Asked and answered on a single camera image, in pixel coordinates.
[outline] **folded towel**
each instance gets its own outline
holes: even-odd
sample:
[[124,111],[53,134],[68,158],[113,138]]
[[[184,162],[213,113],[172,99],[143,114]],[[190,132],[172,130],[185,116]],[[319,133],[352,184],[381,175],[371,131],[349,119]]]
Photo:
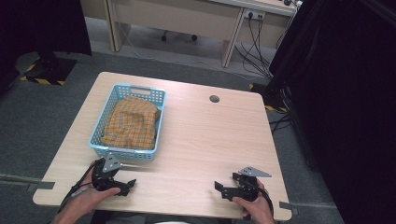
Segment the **folded towel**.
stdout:
[[102,142],[108,147],[155,148],[155,123],[161,111],[150,101],[127,96],[115,105],[107,119]]

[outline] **basket handle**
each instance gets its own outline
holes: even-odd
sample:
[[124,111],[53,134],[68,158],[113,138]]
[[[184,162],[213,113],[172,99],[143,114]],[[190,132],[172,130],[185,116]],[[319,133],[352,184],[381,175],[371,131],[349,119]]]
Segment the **basket handle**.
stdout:
[[151,89],[148,89],[145,87],[139,87],[139,86],[131,86],[131,92],[138,93],[138,94],[150,95]]

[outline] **hazard tape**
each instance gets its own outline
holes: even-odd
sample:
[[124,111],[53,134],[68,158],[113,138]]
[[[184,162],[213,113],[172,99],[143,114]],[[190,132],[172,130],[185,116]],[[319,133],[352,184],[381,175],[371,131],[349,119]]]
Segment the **hazard tape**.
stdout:
[[30,81],[30,82],[35,82],[35,83],[45,84],[45,85],[59,85],[59,86],[64,85],[64,81],[44,79],[44,78],[38,78],[38,77],[21,77],[21,81]]
[[270,106],[270,105],[266,105],[265,109],[267,110],[273,110],[273,111],[277,111],[277,112],[284,112],[287,113],[288,109],[284,108],[284,107],[275,107],[275,106]]

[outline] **hand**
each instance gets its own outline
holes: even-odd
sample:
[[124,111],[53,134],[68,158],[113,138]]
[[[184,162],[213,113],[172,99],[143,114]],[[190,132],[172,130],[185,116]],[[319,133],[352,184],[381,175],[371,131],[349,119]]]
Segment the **hand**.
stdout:
[[104,191],[96,190],[92,185],[92,169],[93,168],[91,168],[85,176],[81,183],[82,187],[79,188],[78,191],[88,188],[79,195],[70,198],[64,206],[64,209],[56,215],[52,223],[75,223],[79,218],[90,213],[101,201],[120,192],[119,188],[107,189]]
[[[264,184],[259,179],[257,179],[257,184],[260,189],[265,189]],[[233,202],[245,208],[242,213],[242,217],[251,215],[256,224],[275,223],[271,214],[270,206],[260,192],[259,196],[254,202],[249,202],[239,197],[233,197]]]

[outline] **power outlet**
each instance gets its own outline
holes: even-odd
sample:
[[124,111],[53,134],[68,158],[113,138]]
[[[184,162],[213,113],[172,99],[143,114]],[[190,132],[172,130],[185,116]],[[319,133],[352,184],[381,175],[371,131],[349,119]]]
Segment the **power outlet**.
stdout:
[[257,10],[253,10],[253,9],[247,9],[247,13],[245,14],[246,18],[249,18],[249,14],[252,14],[253,16],[251,17],[251,19],[253,20],[260,20],[261,18],[264,18],[265,12],[262,11],[257,11]]

